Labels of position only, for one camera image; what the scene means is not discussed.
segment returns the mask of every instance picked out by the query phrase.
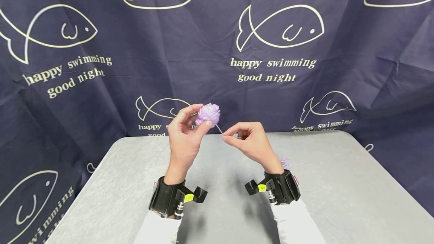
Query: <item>yellow label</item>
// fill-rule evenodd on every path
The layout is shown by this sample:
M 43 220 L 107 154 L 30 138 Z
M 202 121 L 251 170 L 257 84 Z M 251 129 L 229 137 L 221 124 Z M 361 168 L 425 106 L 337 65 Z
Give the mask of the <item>yellow label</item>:
M 267 186 L 264 184 L 260 184 L 260 185 L 258 185 L 258 189 L 259 189 L 259 192 L 266 192 Z
M 184 196 L 184 203 L 189 202 L 189 201 L 192 201 L 193 198 L 194 198 L 194 195 L 193 195 L 193 194 L 187 194 L 187 195 L 185 195 L 185 196 Z

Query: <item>small yarn piece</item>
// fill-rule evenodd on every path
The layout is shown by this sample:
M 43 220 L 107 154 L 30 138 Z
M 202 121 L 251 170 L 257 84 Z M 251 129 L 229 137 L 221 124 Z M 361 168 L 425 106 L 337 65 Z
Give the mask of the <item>small yarn piece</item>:
M 210 120 L 211 127 L 215 127 L 220 120 L 220 107 L 215 104 L 206 104 L 197 113 L 196 124 L 200 125 L 204 121 Z
M 292 165 L 292 163 L 289 159 L 280 159 L 280 163 L 282 164 L 282 167 L 285 170 L 288 170 Z

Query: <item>table surface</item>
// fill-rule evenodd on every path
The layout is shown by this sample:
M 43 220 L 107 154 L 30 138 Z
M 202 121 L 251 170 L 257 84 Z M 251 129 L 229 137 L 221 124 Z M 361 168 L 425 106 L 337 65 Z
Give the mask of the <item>table surface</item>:
M 434 243 L 434 218 L 351 135 L 268 137 L 281 158 L 290 158 L 302 199 L 328 244 Z M 46 244 L 132 244 L 169 155 L 167 137 L 117 141 Z M 249 196 L 244 188 L 251 179 L 263 179 L 260 165 L 220 135 L 206 135 L 186 186 L 200 186 L 208 196 L 203 204 L 186 204 L 179 244 L 279 243 L 266 195 Z

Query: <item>white sleeve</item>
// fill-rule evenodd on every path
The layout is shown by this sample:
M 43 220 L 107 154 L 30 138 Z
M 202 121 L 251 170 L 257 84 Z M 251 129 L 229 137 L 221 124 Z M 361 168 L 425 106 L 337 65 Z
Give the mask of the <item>white sleeve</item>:
M 134 244 L 176 244 L 181 220 L 161 218 L 153 211 L 145 216 Z
M 301 200 L 272 205 L 280 244 L 325 244 L 321 232 Z

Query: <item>wrist strap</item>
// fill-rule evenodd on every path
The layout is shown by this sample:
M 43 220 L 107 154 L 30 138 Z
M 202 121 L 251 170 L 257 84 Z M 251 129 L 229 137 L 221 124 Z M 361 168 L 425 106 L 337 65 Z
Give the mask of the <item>wrist strap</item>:
M 294 176 L 289 170 L 284 170 L 282 174 L 264 173 L 265 179 L 259 184 L 251 180 L 245 184 L 249 195 L 258 192 L 268 192 L 271 204 L 290 204 L 292 201 L 300 199 L 300 190 Z
M 148 209 L 156 211 L 162 217 L 167 218 L 174 215 L 179 204 L 183 207 L 189 201 L 203 203 L 207 194 L 208 192 L 200 187 L 196 187 L 194 192 L 191 192 L 185 187 L 185 180 L 177 185 L 166 185 L 164 176 L 161 176 L 158 179 L 157 188 L 152 195 Z

